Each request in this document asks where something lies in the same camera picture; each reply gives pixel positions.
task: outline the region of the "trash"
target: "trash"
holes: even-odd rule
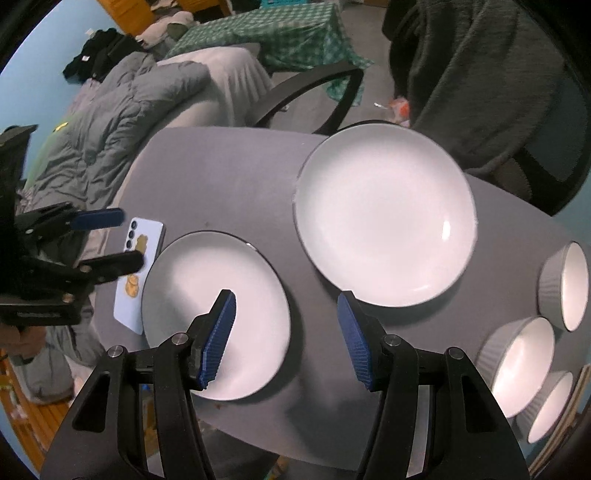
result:
[[[374,103],[376,107],[384,110],[384,120],[402,127],[410,127],[410,105],[404,97],[390,99],[387,106]]]

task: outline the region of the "wooden cabinet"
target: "wooden cabinet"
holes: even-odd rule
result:
[[[144,0],[98,0],[119,28],[139,35],[154,22],[154,14]]]
[[[191,12],[192,14],[218,5],[222,10],[224,17],[230,15],[230,9],[228,8],[226,0],[178,0],[178,3],[183,10]]]

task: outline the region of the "white ceramic bowl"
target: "white ceramic bowl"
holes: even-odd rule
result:
[[[560,329],[576,330],[587,309],[589,270],[581,246],[571,242],[544,264],[538,282],[540,314]]]
[[[517,415],[539,392],[554,357],[554,330],[542,317],[516,320],[493,333],[476,368],[506,418]]]
[[[297,181],[295,224],[320,272],[359,300],[403,307],[447,290],[476,242],[466,178],[435,142],[393,124],[321,143]]]
[[[532,402],[517,415],[517,426],[528,443],[550,432],[569,400],[572,386],[571,372],[552,372]]]

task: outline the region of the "wooden floor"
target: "wooden floor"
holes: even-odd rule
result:
[[[68,412],[69,400],[68,398],[48,405],[29,402],[18,384],[10,362],[0,361],[0,401],[15,435],[37,472],[41,471],[53,437]],[[147,395],[143,404],[144,443],[148,457],[158,451],[153,397]]]

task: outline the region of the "gray tablecloth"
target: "gray tablecloth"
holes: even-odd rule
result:
[[[260,448],[342,469],[361,460],[378,395],[357,382],[336,319],[337,291],[301,246],[291,199],[304,160],[323,137],[264,129],[171,128],[144,151],[120,207],[166,225],[164,246],[200,229],[232,233],[273,265],[290,300],[291,343],[277,376],[239,401],[196,398],[204,421]],[[479,219],[478,241],[463,277],[441,297],[404,309],[367,307],[389,333],[416,348],[463,348],[472,361],[485,339],[506,322],[536,314],[538,272],[571,239],[531,205],[490,184],[468,178]],[[107,253],[123,245],[114,229]],[[589,249],[584,247],[587,256]],[[114,284],[102,286],[96,327],[105,345],[147,346],[113,319]],[[558,333],[553,369],[578,375],[591,322]]]

